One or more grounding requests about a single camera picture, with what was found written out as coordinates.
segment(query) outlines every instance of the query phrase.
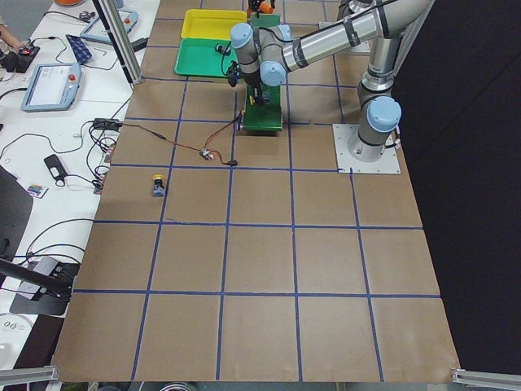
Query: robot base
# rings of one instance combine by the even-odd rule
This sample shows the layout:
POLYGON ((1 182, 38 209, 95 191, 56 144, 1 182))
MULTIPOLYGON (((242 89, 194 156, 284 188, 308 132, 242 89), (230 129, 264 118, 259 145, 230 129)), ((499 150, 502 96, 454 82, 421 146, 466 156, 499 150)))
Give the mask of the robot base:
MULTIPOLYGON (((396 149, 386 149, 380 160, 373 163, 359 161, 349 153, 348 140, 358 131, 359 125, 333 124, 333 135, 335 137, 336 162, 339 173, 349 174, 401 174, 400 164, 396 156, 396 149)), ((393 144, 392 136, 386 145, 393 144)))

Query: tiled surface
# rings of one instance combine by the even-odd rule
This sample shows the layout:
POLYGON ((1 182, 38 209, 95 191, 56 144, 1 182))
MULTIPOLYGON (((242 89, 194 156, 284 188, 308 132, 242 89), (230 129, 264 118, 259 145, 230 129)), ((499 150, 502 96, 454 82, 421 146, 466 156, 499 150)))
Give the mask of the tiled surface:
MULTIPOLYGON (((290 74, 282 132, 222 130, 208 147, 238 167, 199 156, 244 86, 173 73, 181 18, 244 3, 160 5, 125 122, 196 151, 122 128, 55 356, 63 379, 449 381, 458 358, 403 156, 401 175, 336 172, 331 123, 358 121, 366 57, 290 74)), ((334 3, 278 10, 301 35, 334 3)))

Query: yellow tray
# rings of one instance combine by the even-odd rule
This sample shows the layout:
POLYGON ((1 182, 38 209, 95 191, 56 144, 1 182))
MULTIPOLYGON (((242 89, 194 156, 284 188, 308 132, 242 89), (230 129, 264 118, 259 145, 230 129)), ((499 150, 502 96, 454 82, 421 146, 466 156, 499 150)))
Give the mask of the yellow tray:
POLYGON ((181 37, 230 40, 230 30, 246 22, 244 11, 188 10, 181 37))

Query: sticker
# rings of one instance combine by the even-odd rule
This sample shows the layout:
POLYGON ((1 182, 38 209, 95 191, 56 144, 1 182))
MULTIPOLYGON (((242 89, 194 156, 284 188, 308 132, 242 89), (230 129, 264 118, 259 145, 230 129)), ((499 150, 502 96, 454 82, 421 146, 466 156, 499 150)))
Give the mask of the sticker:
POLYGON ((47 193, 47 190, 49 190, 49 187, 35 184, 29 185, 27 188, 27 192, 34 198, 43 198, 43 196, 47 193))

